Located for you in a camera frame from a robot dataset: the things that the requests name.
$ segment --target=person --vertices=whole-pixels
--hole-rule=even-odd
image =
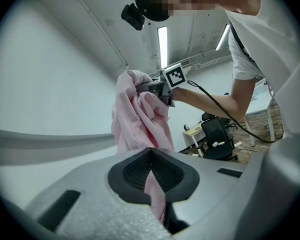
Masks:
[[[153,21],[164,21],[180,10],[224,9],[256,65],[243,53],[230,32],[229,49],[233,58],[231,93],[212,97],[234,119],[240,120],[252,99],[256,77],[263,75],[274,92],[282,121],[287,121],[284,117],[289,119],[289,125],[283,126],[284,132],[300,132],[300,111],[296,109],[300,104],[297,99],[291,98],[289,104],[286,100],[288,88],[296,96],[300,95],[300,85],[283,90],[293,75],[298,75],[294,79],[300,79],[300,27],[282,0],[136,0],[136,5],[143,10],[145,17]],[[172,91],[172,97],[209,114],[228,118],[204,93],[178,87]]]

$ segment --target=black mesh opening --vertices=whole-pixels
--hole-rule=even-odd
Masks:
[[[146,148],[115,164],[108,173],[108,182],[126,202],[150,205],[151,199],[144,193],[150,170],[170,203],[188,199],[200,181],[192,166],[157,148]]]

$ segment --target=person's arm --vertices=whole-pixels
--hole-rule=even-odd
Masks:
[[[234,119],[240,120],[246,113],[255,88],[255,79],[233,80],[230,95],[211,95]],[[172,91],[175,101],[187,103],[209,114],[229,118],[206,94],[189,89],[176,88]]]

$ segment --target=black strap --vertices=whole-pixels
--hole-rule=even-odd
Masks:
[[[232,22],[231,22],[231,21],[230,21],[230,29],[231,29],[231,31],[232,31],[232,34],[233,34],[233,36],[234,36],[234,39],[236,40],[236,42],[237,42],[238,45],[240,46],[240,49],[243,51],[243,53],[248,57],[248,59],[249,59],[250,61],[256,63],[256,62],[254,61],[254,59],[251,58],[251,56],[249,55],[249,53],[246,51],[245,46],[244,46],[243,43],[241,42],[241,40],[240,40],[240,38],[239,38],[239,36],[238,36],[238,34],[237,34],[237,31],[235,30],[234,25],[232,25]]]

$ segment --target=wooden floor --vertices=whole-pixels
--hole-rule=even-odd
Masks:
[[[282,122],[281,122],[281,116],[280,116],[280,111],[278,108],[278,105],[273,102],[271,107],[270,107],[270,114],[272,118],[272,124],[273,124],[273,129],[274,129],[274,137],[277,140],[279,137],[283,135],[283,127],[282,127]],[[256,114],[248,117],[249,124],[251,127],[251,132],[261,139],[265,141],[270,141],[270,131],[269,127],[264,126],[264,119],[261,114]],[[239,123],[246,128],[246,123],[242,119],[239,121]],[[268,147],[271,145],[269,143],[264,143],[261,142],[258,139],[254,139],[255,145],[252,147],[250,144],[250,138],[249,135],[241,130],[240,128],[230,128],[229,133],[233,135],[233,142],[236,144],[238,142],[242,142],[242,145],[239,146],[240,149],[235,148],[233,150],[233,155],[238,156],[238,160],[235,161],[234,159],[232,160],[233,162],[239,162],[239,163],[248,163],[250,157],[254,153],[258,153],[257,151],[266,151]],[[191,149],[189,154],[193,153],[198,153],[196,149]]]

